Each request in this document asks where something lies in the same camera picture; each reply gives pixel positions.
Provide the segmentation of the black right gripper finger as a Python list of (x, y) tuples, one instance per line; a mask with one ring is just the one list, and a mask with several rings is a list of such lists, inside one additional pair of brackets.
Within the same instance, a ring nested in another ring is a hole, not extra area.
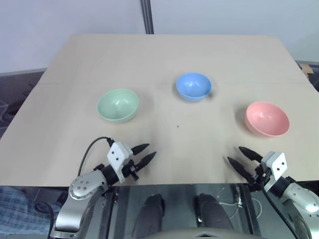
[(243, 146), (239, 146), (238, 148), (251, 161), (261, 162), (263, 159), (263, 157), (261, 155), (259, 155), (258, 153), (256, 153), (255, 151), (253, 151), (249, 148), (246, 148)]
[(237, 173), (239, 173), (243, 178), (245, 178), (247, 181), (252, 181), (253, 176), (247, 172), (242, 164), (240, 164), (238, 161), (231, 157), (227, 157), (228, 161), (232, 165), (232, 167), (235, 169)]

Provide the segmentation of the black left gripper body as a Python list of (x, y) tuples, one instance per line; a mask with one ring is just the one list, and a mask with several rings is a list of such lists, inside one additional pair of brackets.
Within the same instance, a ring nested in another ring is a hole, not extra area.
[(124, 167), (122, 168), (122, 173), (124, 178), (132, 176), (135, 181), (139, 179), (137, 172), (139, 171), (138, 165), (135, 165), (133, 160), (130, 160)]

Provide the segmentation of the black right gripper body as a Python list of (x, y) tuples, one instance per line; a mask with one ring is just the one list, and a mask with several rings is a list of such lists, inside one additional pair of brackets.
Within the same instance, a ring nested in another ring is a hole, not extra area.
[(247, 179), (249, 190), (251, 192), (262, 190), (270, 180), (271, 175), (272, 172), (269, 167), (264, 168), (262, 164), (259, 164), (255, 168), (255, 174), (251, 174)]

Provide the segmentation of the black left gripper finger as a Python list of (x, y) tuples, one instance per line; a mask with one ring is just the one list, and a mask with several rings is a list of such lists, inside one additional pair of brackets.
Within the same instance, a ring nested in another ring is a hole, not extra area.
[(157, 152), (155, 151), (155, 152), (150, 153), (150, 154), (146, 155), (145, 157), (143, 157), (141, 159), (141, 161), (135, 165), (136, 172), (138, 172), (142, 168), (146, 167), (151, 162), (151, 160), (155, 157), (156, 153)]
[(149, 143), (140, 144), (131, 148), (131, 151), (133, 155), (137, 155), (141, 153), (144, 149), (146, 149), (149, 145), (150, 145)]

